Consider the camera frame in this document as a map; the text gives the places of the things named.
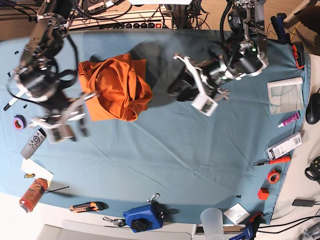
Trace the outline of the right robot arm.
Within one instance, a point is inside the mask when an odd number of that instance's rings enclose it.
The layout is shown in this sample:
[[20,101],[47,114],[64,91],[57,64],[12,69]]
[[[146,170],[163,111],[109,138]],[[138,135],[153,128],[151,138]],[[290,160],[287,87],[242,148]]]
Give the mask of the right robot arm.
[[59,70],[55,56],[68,40],[73,52],[75,64],[79,63],[77,47],[69,34],[75,10],[83,14],[75,0],[45,0],[38,13],[37,22],[24,47],[20,62],[14,69],[12,78],[19,92],[12,95],[10,102],[4,107],[8,110],[17,100],[38,105],[45,110],[42,117],[30,119],[30,128],[46,129],[53,142],[65,139],[76,140],[69,122],[77,121],[80,132],[87,137],[83,104],[97,97],[96,91],[82,93],[78,98],[68,98],[64,90],[73,86],[78,77],[77,69]]

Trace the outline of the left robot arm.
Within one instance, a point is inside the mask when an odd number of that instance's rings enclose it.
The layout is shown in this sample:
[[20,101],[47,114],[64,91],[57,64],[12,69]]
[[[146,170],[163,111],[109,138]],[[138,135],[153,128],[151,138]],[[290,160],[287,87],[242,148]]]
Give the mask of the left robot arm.
[[220,41],[212,41],[222,50],[208,50],[209,59],[196,62],[175,53],[184,64],[168,94],[179,102],[190,101],[202,114],[210,117],[220,100],[229,100],[229,90],[221,86],[243,77],[259,75],[269,64],[263,0],[229,0],[220,19]]

